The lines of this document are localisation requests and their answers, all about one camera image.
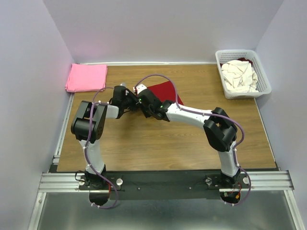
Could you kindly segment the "red t shirt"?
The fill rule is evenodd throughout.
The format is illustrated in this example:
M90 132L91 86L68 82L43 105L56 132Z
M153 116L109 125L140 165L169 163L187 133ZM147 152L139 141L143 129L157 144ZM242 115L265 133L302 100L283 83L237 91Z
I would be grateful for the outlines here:
M152 91L161 102L164 102L165 100L175 102L176 100L175 89L170 81L148 86L147 88Z

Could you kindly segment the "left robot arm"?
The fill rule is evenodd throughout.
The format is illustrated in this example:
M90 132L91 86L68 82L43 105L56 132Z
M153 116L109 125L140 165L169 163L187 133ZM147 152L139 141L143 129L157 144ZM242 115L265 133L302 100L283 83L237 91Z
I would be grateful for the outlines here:
M73 122L71 133L79 141L87 166L79 183L102 189L106 185L105 162L101 156L100 138L106 119L119 119L125 112L138 109L138 98L124 84L113 88L109 102L81 101Z

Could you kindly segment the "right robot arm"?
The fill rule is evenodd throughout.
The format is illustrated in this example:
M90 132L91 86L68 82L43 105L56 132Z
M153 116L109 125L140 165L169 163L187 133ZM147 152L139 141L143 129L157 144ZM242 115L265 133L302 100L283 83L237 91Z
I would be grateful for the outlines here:
M221 163L219 184L227 188L237 184L239 175L235 152L237 128L223 109L217 107L212 111L200 110L170 100L162 102L143 84L134 87L133 91L147 117L152 116L167 122L181 122L204 130L208 143L219 154Z

